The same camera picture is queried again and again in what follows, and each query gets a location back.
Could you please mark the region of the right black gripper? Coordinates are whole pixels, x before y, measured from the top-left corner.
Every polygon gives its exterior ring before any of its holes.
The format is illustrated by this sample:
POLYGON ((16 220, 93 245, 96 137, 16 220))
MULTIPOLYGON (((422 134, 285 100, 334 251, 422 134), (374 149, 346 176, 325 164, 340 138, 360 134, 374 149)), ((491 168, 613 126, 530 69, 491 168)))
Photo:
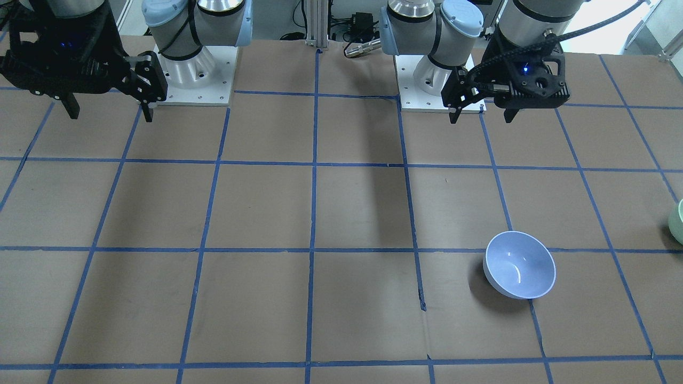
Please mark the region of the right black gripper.
POLYGON ((19 89, 60 101, 70 119, 81 111, 76 94, 117 89, 140 102, 147 123, 156 102, 166 99, 157 54, 127 53, 108 1, 19 1, 7 28, 2 76, 19 89))

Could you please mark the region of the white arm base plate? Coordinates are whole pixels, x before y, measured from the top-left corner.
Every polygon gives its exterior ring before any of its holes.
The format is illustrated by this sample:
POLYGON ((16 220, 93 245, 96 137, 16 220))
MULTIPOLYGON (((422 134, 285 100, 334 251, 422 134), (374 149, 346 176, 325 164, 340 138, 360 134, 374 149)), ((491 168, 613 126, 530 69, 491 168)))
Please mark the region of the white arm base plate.
POLYGON ((166 99, 159 105, 229 106, 239 48, 202 46, 168 55, 155 46, 154 52, 168 83, 166 99))
POLYGON ((399 97, 403 111, 448 113, 441 97, 451 70, 437 67, 425 55, 394 57, 399 97))

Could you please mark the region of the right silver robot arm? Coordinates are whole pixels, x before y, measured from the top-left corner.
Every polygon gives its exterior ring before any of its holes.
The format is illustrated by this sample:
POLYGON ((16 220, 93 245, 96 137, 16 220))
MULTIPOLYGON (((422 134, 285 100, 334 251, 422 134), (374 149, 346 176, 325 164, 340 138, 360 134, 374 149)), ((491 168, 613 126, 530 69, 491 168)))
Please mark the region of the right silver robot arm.
POLYGON ((253 36, 250 1, 144 1, 141 11, 157 49, 129 54, 108 1, 20 1, 8 15, 2 76, 61 102, 71 119, 77 94, 117 89, 151 122, 169 85, 187 89, 214 75, 209 47, 247 46, 253 36))

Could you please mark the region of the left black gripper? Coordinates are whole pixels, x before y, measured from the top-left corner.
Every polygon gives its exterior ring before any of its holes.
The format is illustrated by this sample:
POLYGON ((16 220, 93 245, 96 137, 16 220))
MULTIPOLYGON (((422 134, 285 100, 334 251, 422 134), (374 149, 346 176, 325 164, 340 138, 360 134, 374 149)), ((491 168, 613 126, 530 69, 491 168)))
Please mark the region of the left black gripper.
POLYGON ((571 34, 543 33, 538 42, 513 44, 502 33, 491 37, 481 62, 466 70, 453 70, 441 90, 449 121, 456 124, 464 107, 492 98, 504 109, 510 124, 522 109, 554 109, 567 102, 566 59, 561 42, 571 34))

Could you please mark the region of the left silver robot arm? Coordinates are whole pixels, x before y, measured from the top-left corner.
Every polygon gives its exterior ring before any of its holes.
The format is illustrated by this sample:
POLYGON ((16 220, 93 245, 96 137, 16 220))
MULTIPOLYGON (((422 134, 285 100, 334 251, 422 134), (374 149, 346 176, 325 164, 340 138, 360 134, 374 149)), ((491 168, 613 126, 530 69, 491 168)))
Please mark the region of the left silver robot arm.
POLYGON ((481 62, 465 64, 485 18, 469 1, 388 1, 379 36, 385 54, 416 54, 446 71, 433 86, 456 123, 469 105, 492 98, 510 123, 523 109, 554 109, 571 97, 560 40, 580 1, 508 1, 481 62))

